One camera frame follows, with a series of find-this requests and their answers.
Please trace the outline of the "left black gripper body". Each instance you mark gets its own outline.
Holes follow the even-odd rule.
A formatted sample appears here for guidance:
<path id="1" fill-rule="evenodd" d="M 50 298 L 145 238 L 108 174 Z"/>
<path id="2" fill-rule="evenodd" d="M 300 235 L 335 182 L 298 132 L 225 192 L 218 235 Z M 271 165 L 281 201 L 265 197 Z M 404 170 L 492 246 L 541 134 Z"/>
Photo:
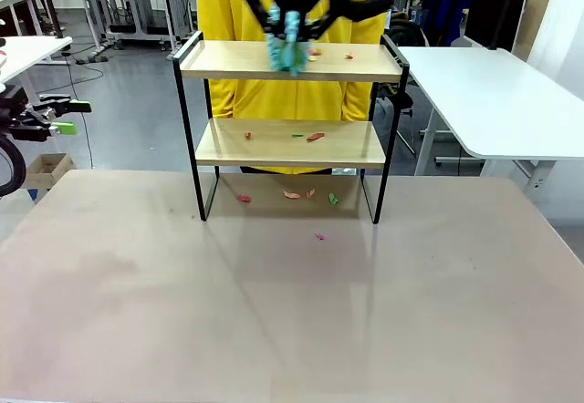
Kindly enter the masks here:
<path id="1" fill-rule="evenodd" d="M 5 86 L 0 92 L 0 132 L 15 140 L 46 141 L 50 137 L 50 106 L 31 104 L 19 86 Z"/>

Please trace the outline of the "teal microfiber duster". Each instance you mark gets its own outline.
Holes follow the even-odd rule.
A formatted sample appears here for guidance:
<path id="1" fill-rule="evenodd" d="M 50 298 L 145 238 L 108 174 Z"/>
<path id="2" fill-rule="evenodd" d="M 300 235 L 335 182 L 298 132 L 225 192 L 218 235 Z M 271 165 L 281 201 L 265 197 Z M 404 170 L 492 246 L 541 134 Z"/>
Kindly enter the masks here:
<path id="1" fill-rule="evenodd" d="M 271 33 L 265 34 L 270 67 L 275 71 L 289 72 L 295 77 L 305 70 L 308 59 L 308 42 L 299 41 L 297 38 L 300 14 L 289 11 L 282 15 L 279 7 L 272 4 L 268 20 L 272 24 L 283 20 L 285 27 L 284 38 L 278 38 Z"/>

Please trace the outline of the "person left forearm yellow sleeve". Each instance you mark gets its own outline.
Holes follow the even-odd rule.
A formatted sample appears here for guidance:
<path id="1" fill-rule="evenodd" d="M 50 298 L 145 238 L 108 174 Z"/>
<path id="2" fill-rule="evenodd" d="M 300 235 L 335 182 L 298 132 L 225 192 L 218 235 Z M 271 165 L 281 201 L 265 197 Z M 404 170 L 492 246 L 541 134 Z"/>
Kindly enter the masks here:
<path id="1" fill-rule="evenodd" d="M 364 121 L 369 117 L 369 82 L 347 82 L 341 106 L 341 119 L 345 121 Z"/>

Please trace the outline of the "person right forearm yellow sleeve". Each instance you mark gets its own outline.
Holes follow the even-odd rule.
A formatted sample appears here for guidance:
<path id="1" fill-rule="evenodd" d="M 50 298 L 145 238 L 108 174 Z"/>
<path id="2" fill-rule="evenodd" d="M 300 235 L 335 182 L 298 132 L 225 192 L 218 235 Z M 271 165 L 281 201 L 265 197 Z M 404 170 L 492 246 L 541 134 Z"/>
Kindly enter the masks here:
<path id="1" fill-rule="evenodd" d="M 213 117 L 231 118 L 234 113 L 237 81 L 232 79 L 212 79 L 209 81 Z"/>

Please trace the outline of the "cardboard box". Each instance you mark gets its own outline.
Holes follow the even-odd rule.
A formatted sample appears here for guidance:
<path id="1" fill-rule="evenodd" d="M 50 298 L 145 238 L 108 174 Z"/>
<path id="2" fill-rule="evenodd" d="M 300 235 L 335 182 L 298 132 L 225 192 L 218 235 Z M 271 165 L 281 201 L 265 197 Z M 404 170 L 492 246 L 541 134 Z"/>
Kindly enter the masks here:
<path id="1" fill-rule="evenodd" d="M 50 190 L 76 165 L 67 153 L 42 154 L 26 168 L 23 187 L 32 190 Z"/>

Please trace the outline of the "small white desk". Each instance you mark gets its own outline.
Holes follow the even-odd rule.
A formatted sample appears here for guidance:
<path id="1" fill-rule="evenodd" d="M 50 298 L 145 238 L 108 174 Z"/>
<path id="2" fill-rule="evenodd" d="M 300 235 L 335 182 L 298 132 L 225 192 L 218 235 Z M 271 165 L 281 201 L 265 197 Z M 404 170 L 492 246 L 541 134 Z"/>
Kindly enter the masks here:
<path id="1" fill-rule="evenodd" d="M 9 36 L 4 41 L 0 46 L 0 91 L 8 81 L 17 78 L 29 101 L 37 102 L 38 94 L 32 86 L 28 69 L 70 45 L 72 38 Z"/>

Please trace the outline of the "person in yellow hoodie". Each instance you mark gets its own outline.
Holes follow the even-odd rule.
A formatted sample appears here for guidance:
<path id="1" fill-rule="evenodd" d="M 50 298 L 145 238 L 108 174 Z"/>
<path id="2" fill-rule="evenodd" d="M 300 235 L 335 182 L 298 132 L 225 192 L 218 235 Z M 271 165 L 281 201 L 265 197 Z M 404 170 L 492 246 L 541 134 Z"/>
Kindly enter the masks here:
<path id="1" fill-rule="evenodd" d="M 320 43 L 379 44 L 385 14 L 358 23 L 340 18 Z M 207 40 L 265 41 L 245 0 L 197 0 L 199 30 Z M 300 119 L 342 121 L 346 83 L 233 79 L 237 81 L 234 113 L 228 119 Z M 242 172 L 331 174 L 332 169 L 241 167 Z"/>

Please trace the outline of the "black stand pole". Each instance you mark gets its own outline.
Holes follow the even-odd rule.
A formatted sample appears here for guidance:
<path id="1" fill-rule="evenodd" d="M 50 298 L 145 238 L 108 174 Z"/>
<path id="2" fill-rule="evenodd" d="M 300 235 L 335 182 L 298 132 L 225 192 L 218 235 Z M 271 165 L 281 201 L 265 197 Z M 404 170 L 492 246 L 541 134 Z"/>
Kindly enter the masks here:
<path id="1" fill-rule="evenodd" d="M 57 36 L 57 38 L 62 38 L 63 37 L 63 33 L 60 27 L 60 24 L 58 22 L 57 19 L 57 13 L 53 4 L 52 0 L 45 0 L 46 6 L 47 6 L 47 12 L 49 15 L 49 18 L 51 20 L 51 24 L 53 26 L 53 30 L 55 32 L 55 35 Z"/>

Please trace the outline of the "black office chair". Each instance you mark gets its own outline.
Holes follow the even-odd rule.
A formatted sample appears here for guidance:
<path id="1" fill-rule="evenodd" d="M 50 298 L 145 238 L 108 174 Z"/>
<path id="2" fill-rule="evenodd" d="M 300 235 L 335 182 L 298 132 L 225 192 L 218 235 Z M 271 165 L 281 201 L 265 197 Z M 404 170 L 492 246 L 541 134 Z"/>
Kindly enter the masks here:
<path id="1" fill-rule="evenodd" d="M 381 99 L 388 99 L 395 111 L 399 111 L 401 115 L 413 116 L 413 100 L 407 92 L 399 93 L 392 85 L 382 84 L 378 91 L 378 97 Z M 397 137 L 407 151 L 415 158 L 416 151 L 413 145 L 397 130 Z"/>

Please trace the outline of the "blue jacket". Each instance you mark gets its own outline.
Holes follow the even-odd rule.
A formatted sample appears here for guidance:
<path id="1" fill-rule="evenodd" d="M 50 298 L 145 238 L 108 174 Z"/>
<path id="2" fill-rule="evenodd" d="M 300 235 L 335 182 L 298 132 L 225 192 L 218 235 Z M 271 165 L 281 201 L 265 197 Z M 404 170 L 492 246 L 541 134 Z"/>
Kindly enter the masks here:
<path id="1" fill-rule="evenodd" d="M 470 0 L 423 0 L 422 30 L 431 47 L 449 47 L 461 35 L 463 11 Z"/>

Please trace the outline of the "black monitor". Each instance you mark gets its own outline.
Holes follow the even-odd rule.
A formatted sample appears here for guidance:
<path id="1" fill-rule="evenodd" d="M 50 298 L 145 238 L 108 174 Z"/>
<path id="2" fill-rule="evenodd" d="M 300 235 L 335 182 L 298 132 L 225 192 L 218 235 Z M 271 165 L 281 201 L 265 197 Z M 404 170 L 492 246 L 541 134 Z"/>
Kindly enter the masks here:
<path id="1" fill-rule="evenodd" d="M 525 0 L 510 0 L 504 10 L 505 0 L 470 0 L 464 37 L 482 47 L 489 47 L 501 15 L 504 21 L 496 40 L 496 47 L 512 52 L 517 31 L 525 8 Z"/>

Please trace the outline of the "large white desk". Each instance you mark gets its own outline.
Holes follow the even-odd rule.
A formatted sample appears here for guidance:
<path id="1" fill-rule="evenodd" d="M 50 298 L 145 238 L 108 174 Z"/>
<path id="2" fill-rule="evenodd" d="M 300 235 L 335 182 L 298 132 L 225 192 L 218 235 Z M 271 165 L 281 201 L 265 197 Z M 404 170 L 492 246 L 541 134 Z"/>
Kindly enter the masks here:
<path id="1" fill-rule="evenodd" d="M 426 171 L 443 122 L 485 164 L 510 160 L 532 193 L 559 161 L 584 160 L 584 100 L 504 49 L 403 46 L 403 57 L 431 111 L 415 174 Z"/>

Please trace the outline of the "brown board panel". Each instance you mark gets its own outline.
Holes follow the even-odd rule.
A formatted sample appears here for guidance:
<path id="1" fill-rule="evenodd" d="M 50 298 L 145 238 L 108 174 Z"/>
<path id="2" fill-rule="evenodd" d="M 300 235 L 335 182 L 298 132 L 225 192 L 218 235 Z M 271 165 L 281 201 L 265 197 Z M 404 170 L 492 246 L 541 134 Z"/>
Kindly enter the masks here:
<path id="1" fill-rule="evenodd" d="M 527 61 L 541 26 L 549 0 L 527 0 L 518 28 L 514 55 Z"/>

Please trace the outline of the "black frame wooden shelf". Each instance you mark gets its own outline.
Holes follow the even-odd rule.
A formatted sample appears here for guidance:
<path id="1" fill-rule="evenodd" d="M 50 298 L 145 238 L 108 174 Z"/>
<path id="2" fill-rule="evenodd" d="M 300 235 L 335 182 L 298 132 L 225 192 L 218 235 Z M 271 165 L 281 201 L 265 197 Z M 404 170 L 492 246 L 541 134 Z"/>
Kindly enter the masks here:
<path id="1" fill-rule="evenodd" d="M 410 74 L 409 62 L 388 36 L 378 45 L 319 45 L 322 55 L 308 64 L 301 81 L 348 81 L 372 84 L 376 98 L 381 84 L 394 84 L 403 92 Z M 354 59 L 345 59 L 353 53 Z M 370 119 L 324 121 L 290 119 L 207 120 L 200 142 L 194 142 L 183 80 L 197 78 L 207 85 L 212 79 L 290 80 L 287 72 L 271 69 L 264 43 L 259 41 L 206 40 L 195 33 L 172 58 L 182 124 L 191 174 L 202 221 L 209 217 L 223 166 L 268 166 L 293 168 L 354 168 L 363 179 L 368 170 L 381 171 L 379 194 L 364 193 L 372 222 L 381 219 L 384 193 L 397 129 L 392 127 L 383 146 Z M 245 133 L 253 137 L 245 139 Z M 325 136 L 307 142 L 307 136 Z M 304 138 L 292 138 L 303 134 Z"/>

